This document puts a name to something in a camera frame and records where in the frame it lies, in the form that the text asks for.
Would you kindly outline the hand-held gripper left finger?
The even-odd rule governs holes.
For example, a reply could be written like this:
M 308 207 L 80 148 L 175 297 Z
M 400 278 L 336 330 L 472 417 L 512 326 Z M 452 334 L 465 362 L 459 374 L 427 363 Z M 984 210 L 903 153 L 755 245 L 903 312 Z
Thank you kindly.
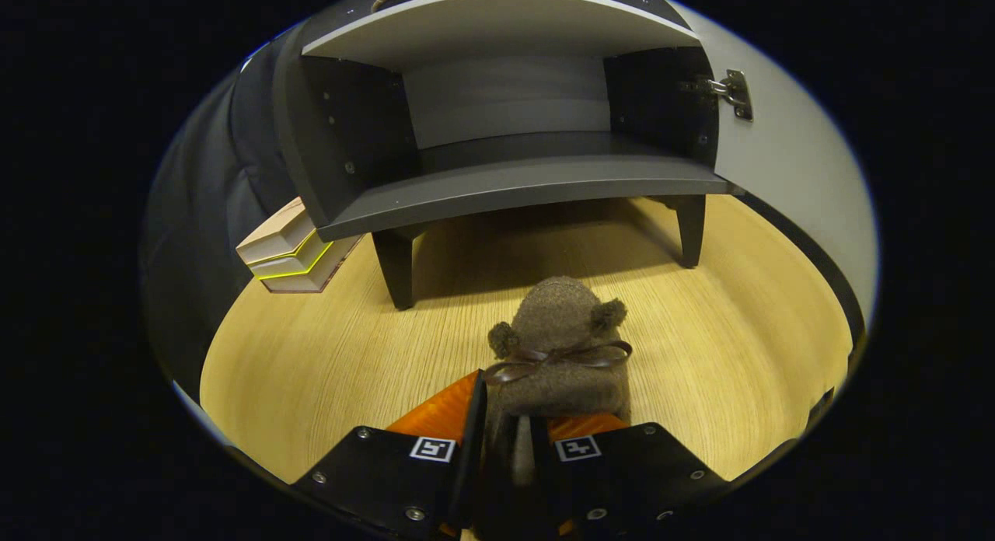
M 358 425 L 292 484 L 379 540 L 458 540 L 469 529 L 487 385 L 470 372 L 384 430 Z

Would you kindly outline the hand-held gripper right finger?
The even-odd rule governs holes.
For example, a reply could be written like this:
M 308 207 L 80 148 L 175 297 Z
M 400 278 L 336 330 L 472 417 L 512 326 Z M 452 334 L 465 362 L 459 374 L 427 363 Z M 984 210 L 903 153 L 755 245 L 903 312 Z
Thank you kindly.
M 657 423 L 559 441 L 533 431 L 540 540 L 661 540 L 731 489 Z

